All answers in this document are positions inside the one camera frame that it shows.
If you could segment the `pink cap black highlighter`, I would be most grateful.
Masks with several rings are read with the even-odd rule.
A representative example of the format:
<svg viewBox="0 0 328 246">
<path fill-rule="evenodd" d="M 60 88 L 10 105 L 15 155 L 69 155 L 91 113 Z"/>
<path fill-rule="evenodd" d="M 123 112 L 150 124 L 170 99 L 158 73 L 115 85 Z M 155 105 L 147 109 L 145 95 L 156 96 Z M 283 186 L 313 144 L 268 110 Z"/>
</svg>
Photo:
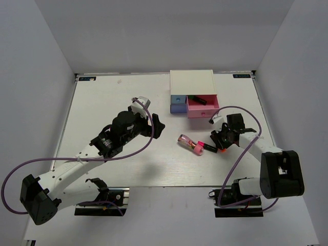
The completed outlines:
<svg viewBox="0 0 328 246">
<path fill-rule="evenodd" d="M 210 151 L 212 153 L 217 153 L 218 152 L 218 148 L 214 147 L 214 146 L 211 146 L 207 143 L 204 143 L 204 142 L 201 142 L 201 141 L 198 141 L 198 144 L 201 145 L 203 147 L 204 150 L 207 150 L 207 151 Z"/>
</svg>

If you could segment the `small blue drawer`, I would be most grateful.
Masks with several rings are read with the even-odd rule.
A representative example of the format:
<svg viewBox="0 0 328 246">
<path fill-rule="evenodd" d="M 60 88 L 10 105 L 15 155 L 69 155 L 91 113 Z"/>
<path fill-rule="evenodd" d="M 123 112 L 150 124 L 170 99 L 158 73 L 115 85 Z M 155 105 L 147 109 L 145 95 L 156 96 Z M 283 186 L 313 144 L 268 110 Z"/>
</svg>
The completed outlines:
<svg viewBox="0 0 328 246">
<path fill-rule="evenodd" d="M 186 103 L 186 95 L 171 95 L 170 103 L 172 105 L 184 105 Z"/>
</svg>

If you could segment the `pink drawer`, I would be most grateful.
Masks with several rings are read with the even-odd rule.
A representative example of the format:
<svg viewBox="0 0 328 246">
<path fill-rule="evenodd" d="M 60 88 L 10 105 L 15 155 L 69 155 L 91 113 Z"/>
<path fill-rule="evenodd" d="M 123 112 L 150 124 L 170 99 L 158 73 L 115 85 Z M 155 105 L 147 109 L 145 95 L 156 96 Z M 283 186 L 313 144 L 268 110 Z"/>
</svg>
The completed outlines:
<svg viewBox="0 0 328 246">
<path fill-rule="evenodd" d="M 210 118 L 219 109 L 217 95 L 197 95 L 197 97 L 205 100 L 206 105 L 203 105 L 193 99 L 187 97 L 187 117 L 188 118 Z"/>
</svg>

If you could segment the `green cap black highlighter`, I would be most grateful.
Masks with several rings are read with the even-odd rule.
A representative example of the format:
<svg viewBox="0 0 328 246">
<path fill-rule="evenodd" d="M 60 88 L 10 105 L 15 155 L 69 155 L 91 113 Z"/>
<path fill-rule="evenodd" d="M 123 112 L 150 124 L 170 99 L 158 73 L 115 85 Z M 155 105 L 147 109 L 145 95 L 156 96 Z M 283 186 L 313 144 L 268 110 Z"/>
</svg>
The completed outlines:
<svg viewBox="0 0 328 246">
<path fill-rule="evenodd" d="M 188 99 L 189 100 L 192 100 L 194 102 L 197 102 L 197 103 L 199 103 L 201 105 L 204 105 L 204 106 L 207 104 L 207 101 L 206 100 L 204 100 L 204 99 L 202 99 L 202 98 L 200 98 L 200 97 L 198 97 L 196 95 L 188 95 Z"/>
</svg>

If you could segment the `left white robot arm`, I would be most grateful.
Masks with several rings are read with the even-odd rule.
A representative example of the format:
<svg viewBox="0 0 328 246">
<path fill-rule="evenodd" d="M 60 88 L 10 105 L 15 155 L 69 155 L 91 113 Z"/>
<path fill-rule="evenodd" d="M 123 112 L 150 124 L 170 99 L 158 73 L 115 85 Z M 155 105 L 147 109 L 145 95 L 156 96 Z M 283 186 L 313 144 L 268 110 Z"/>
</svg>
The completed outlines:
<svg viewBox="0 0 328 246">
<path fill-rule="evenodd" d="M 124 145 L 138 135 L 157 139 L 165 125 L 159 121 L 157 114 L 152 114 L 152 120 L 152 125 L 149 125 L 148 118 L 140 113 L 122 111 L 79 152 L 76 161 L 66 161 L 38 177 L 25 177 L 20 201 L 33 222 L 36 225 L 44 224 L 58 210 L 72 205 L 94 206 L 113 202 L 114 195 L 103 180 L 86 176 L 108 158 L 122 152 Z M 71 188 L 70 185 L 82 176 L 86 177 L 85 182 Z"/>
</svg>

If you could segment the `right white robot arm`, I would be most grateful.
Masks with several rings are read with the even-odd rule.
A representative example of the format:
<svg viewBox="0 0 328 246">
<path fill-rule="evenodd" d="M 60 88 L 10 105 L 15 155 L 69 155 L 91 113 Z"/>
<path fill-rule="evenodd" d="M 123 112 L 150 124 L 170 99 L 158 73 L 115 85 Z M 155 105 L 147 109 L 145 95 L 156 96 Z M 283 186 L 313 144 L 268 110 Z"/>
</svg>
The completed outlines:
<svg viewBox="0 0 328 246">
<path fill-rule="evenodd" d="M 259 177 L 235 179 L 231 197 L 237 204 L 244 204 L 252 196 L 267 199 L 302 196 L 305 191 L 299 156 L 295 151 L 285 151 L 261 138 L 256 130 L 246 128 L 240 113 L 215 116 L 209 120 L 219 129 L 210 138 L 220 150 L 236 145 L 246 150 L 260 162 Z"/>
</svg>

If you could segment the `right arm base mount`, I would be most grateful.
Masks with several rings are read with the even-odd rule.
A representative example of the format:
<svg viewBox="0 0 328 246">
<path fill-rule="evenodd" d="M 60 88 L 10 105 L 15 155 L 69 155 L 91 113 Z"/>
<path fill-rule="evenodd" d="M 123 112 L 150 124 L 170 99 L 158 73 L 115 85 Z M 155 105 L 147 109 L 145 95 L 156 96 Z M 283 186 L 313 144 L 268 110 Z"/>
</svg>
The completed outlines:
<svg viewBox="0 0 328 246">
<path fill-rule="evenodd" d="M 263 217 L 261 199 L 254 198 L 246 202 L 241 201 L 252 198 L 252 195 L 241 195 L 236 188 L 224 189 L 219 206 L 219 194 L 221 189 L 213 189 L 208 197 L 214 201 L 214 213 L 216 218 L 251 218 Z"/>
</svg>

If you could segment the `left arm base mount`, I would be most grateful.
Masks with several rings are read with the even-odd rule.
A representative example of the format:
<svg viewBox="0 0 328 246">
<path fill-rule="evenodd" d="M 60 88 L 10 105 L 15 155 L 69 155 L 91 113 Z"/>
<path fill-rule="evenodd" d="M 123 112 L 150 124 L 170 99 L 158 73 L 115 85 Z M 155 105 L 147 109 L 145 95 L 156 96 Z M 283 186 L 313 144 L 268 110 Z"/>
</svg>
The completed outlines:
<svg viewBox="0 0 328 246">
<path fill-rule="evenodd" d="M 75 216 L 123 217 L 128 207 L 129 188 L 110 188 L 99 179 L 87 179 L 86 184 L 96 186 L 97 196 L 92 200 L 79 203 L 75 207 Z"/>
</svg>

